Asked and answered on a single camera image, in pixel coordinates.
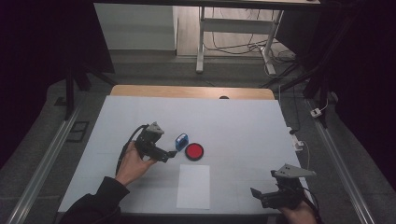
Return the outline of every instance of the wooden edge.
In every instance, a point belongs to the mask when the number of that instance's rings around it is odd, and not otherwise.
[[[273,92],[268,89],[217,87],[117,85],[113,87],[110,95],[206,99],[227,96],[230,99],[275,100]]]

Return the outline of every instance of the hand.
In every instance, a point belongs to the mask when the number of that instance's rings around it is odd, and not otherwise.
[[[305,202],[301,202],[294,210],[283,207],[279,211],[285,215],[289,224],[317,224],[314,211]]]
[[[116,180],[126,187],[128,184],[142,176],[155,162],[157,161],[154,159],[149,159],[148,161],[140,159],[139,153],[134,146],[134,142],[131,142],[125,151],[119,172],[116,175]]]

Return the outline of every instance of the red circle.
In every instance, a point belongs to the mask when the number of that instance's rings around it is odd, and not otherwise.
[[[186,148],[187,157],[190,160],[198,161],[204,155],[204,148],[199,144],[189,144]]]

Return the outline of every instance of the gray floor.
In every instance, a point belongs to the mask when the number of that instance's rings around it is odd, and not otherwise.
[[[113,62],[116,75],[111,77],[120,84],[257,88],[271,79],[262,70],[262,60],[254,59],[207,59],[205,72],[202,75],[195,74],[194,59],[166,54],[125,55],[113,52]],[[285,66],[279,64],[276,70],[282,71]],[[295,77],[299,73],[300,71],[297,70],[290,76]],[[57,208],[76,170],[102,103],[111,90],[110,86],[96,77],[90,76],[90,80],[92,88],[87,93],[87,101],[77,118],[77,121],[89,122],[88,133],[81,143],[64,143],[25,223],[53,223],[56,219]],[[275,90],[278,85],[286,81],[283,79],[274,85]],[[301,94],[303,88],[304,83],[296,86],[295,89],[282,92],[280,102],[285,121],[293,129],[300,129],[297,136],[309,146],[309,167],[315,170],[318,176],[308,178],[308,185],[317,194],[320,213],[326,223],[360,223],[324,149],[314,121],[309,116],[305,99]],[[54,105],[59,97],[64,97],[64,81],[49,88],[48,100],[39,118],[15,154],[0,171],[0,223],[5,223],[8,219],[64,118],[64,107]],[[334,113],[334,103],[331,101],[328,106],[327,121],[337,146],[342,149],[347,167],[373,212],[376,223],[395,223],[396,211],[393,207],[396,204],[395,192],[361,144]],[[297,153],[297,156],[301,165],[306,167],[307,148]]]

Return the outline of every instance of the black sleeve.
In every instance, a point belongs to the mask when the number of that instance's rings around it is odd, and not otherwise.
[[[95,195],[86,194],[66,211],[60,223],[117,223],[120,201],[129,193],[119,181],[105,176]]]

